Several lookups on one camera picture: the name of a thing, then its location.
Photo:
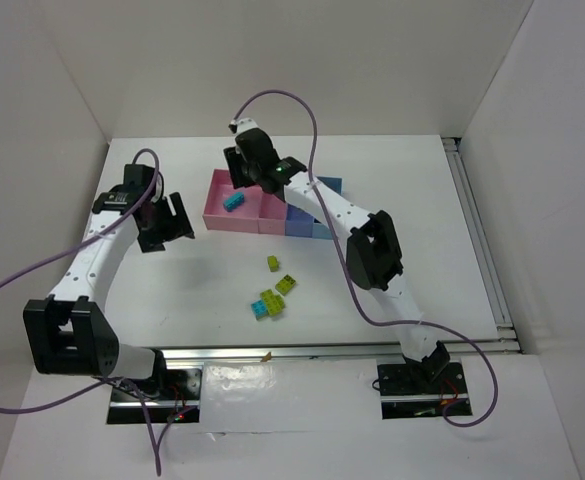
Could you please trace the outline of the teal long lego brick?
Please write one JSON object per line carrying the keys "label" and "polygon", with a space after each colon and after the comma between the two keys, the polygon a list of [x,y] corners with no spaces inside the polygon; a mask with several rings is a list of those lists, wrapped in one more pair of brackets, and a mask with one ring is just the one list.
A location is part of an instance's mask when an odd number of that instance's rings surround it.
{"label": "teal long lego brick", "polygon": [[237,192],[227,197],[222,206],[226,212],[232,212],[245,202],[245,195],[242,192]]}

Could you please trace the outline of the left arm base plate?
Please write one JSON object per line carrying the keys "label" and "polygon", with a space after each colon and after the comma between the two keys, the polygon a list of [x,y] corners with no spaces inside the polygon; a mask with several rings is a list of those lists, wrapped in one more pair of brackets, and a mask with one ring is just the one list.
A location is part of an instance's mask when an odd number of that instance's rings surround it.
{"label": "left arm base plate", "polygon": [[106,423],[138,425],[145,422],[141,400],[145,401],[152,424],[195,424],[200,421],[200,394],[203,369],[199,366],[169,369],[160,383],[135,381],[138,392],[127,383],[112,385]]}

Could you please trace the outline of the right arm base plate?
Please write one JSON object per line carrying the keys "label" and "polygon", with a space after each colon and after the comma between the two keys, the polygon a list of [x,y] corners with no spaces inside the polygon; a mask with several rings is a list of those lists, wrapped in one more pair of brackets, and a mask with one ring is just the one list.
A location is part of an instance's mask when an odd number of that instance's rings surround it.
{"label": "right arm base plate", "polygon": [[372,388],[380,395],[383,420],[471,416],[465,374],[460,362],[450,363],[432,382],[422,382],[404,363],[378,364]]}

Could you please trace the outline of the small green lego brick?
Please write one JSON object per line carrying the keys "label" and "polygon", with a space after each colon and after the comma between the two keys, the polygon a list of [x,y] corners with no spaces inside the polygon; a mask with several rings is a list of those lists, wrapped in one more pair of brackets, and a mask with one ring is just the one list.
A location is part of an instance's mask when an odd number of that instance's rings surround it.
{"label": "small green lego brick", "polygon": [[280,268],[279,261],[276,256],[270,255],[267,257],[267,265],[271,272],[276,272]]}

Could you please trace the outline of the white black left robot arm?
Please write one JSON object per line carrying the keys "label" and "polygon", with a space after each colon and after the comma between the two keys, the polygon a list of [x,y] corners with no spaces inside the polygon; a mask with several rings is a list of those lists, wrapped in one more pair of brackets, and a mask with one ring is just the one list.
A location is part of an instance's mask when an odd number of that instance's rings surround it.
{"label": "white black left robot arm", "polygon": [[126,165],[122,183],[101,193],[93,204],[87,246],[78,250],[47,297],[29,301],[23,310],[36,370],[50,375],[122,377],[144,396],[158,397],[169,382],[164,355],[120,341],[106,319],[106,301],[131,246],[155,253],[168,242],[193,236],[180,194],[164,194],[157,169]]}

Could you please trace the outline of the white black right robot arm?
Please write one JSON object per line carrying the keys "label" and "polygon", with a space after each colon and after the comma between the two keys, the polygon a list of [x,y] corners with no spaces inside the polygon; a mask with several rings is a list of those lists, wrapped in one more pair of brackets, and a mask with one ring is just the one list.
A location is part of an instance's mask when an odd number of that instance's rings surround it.
{"label": "white black right robot arm", "polygon": [[333,229],[345,272],[361,291],[379,304],[398,338],[408,372],[425,385],[435,381],[450,356],[435,333],[422,322],[402,264],[402,251],[391,216],[372,213],[346,200],[293,157],[282,158],[271,138],[249,118],[229,124],[235,145],[224,150],[233,186],[259,187]]}

